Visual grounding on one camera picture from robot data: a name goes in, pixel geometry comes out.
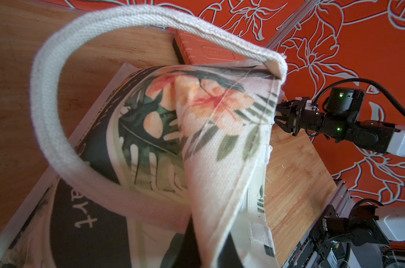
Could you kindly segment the orange plastic tool case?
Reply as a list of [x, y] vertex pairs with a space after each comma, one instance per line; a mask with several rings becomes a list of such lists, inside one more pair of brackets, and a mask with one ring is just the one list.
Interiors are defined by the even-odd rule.
[[180, 64], [203, 65], [244, 61], [246, 57], [191, 33], [177, 30], [173, 48]]

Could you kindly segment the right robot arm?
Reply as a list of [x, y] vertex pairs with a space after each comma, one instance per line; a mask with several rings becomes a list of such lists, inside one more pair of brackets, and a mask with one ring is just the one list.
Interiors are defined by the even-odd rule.
[[[374, 153], [405, 157], [405, 127], [359, 121], [365, 91], [343, 86], [351, 82], [375, 87], [405, 117], [405, 109], [385, 87], [369, 79], [349, 78], [327, 86], [313, 100], [296, 98], [277, 105], [276, 125], [293, 136], [304, 130], [309, 137], [323, 135], [336, 143], [348, 141]], [[379, 201], [363, 199], [347, 216], [325, 217], [321, 225], [324, 241], [318, 244], [317, 252], [323, 252], [333, 241], [348, 246], [388, 245], [405, 241], [405, 207], [386, 207]]]

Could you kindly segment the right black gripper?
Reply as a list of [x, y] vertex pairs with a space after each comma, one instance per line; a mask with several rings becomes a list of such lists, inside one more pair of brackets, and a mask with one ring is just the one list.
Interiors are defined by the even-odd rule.
[[309, 97], [285, 101], [276, 107], [275, 124], [292, 136], [297, 136], [300, 130], [308, 137], [318, 136], [323, 119], [324, 113], [312, 105]]

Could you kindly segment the white canvas tote bag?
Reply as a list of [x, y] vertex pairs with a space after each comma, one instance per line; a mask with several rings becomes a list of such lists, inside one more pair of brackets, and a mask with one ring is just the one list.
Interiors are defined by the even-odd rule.
[[[183, 30], [245, 57], [124, 64], [72, 139], [58, 115], [67, 59], [118, 29]], [[91, 12], [52, 35], [30, 74], [49, 169], [0, 235], [0, 268], [276, 268], [264, 209], [284, 55], [169, 8]]]

